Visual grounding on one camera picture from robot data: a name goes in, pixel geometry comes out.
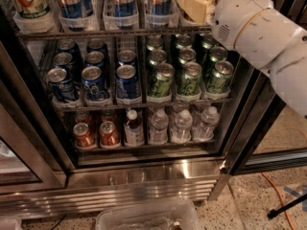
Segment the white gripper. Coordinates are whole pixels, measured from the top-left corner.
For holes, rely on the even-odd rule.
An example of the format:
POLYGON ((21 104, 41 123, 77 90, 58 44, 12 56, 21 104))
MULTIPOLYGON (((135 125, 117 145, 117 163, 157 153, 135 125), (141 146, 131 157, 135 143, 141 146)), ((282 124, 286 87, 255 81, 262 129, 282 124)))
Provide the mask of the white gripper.
POLYGON ((213 37, 227 50, 235 49, 239 33, 259 12, 273 8, 272 0, 177 0, 190 20, 198 25, 209 23, 214 14, 213 37))

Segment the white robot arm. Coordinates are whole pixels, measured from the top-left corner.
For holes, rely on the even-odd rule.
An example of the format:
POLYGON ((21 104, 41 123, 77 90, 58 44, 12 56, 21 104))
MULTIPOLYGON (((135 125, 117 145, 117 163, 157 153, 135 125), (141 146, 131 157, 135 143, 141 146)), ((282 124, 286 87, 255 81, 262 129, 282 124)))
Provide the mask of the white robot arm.
POLYGON ((280 99, 307 115, 307 32, 281 14, 272 0, 177 0, 188 16, 213 11, 211 32, 265 74, 280 99))

